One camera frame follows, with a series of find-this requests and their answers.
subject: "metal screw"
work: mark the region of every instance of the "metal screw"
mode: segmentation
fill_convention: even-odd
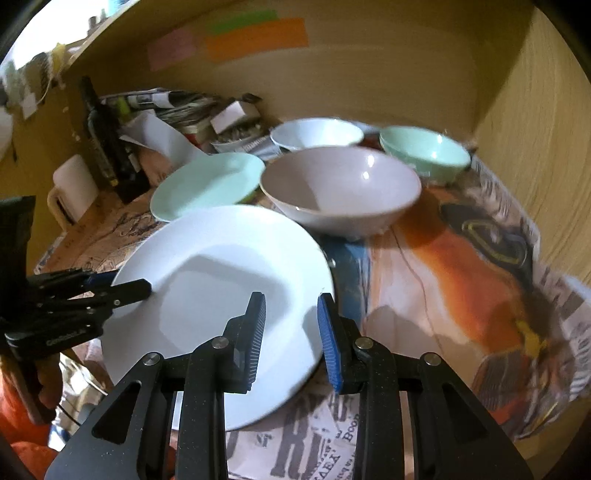
[[[425,355],[425,362],[427,363],[427,365],[436,367],[441,363],[441,357],[436,353],[429,352],[427,355]]]
[[[230,340],[226,337],[215,337],[212,339],[212,346],[214,348],[226,348],[230,344]]]
[[[374,346],[374,341],[369,337],[359,337],[355,340],[355,345],[361,350],[369,350],[371,347]]]
[[[160,354],[156,352],[146,353],[142,358],[142,362],[148,367],[150,365],[156,365],[158,362],[160,362]]]

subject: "green sticky note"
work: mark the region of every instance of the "green sticky note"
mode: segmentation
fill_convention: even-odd
[[[259,23],[270,22],[278,20],[279,16],[275,10],[257,10],[255,12],[247,12],[237,15],[235,17],[223,20],[209,27],[211,35],[222,35],[231,32],[237,28],[248,27],[249,25],[257,25]]]

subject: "white plate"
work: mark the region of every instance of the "white plate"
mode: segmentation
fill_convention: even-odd
[[[258,373],[247,395],[225,395],[226,429],[281,406],[320,360],[316,303],[321,293],[334,294],[332,277],[313,238],[279,213],[247,205],[190,213],[148,238],[114,283],[137,278],[152,284],[152,296],[116,309],[101,337],[113,382],[148,352],[181,355],[221,335],[253,291],[267,300]],[[173,428],[181,404],[179,394]]]

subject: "light green plate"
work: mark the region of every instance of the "light green plate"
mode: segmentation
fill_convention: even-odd
[[[175,171],[154,192],[152,215],[172,222],[197,208],[234,205],[252,194],[265,170],[248,153],[220,153],[197,158]]]

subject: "mug handle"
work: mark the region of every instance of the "mug handle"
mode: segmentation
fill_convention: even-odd
[[[60,200],[60,189],[53,187],[47,194],[47,207],[49,211],[65,232],[73,225],[72,221],[66,216],[63,203]]]

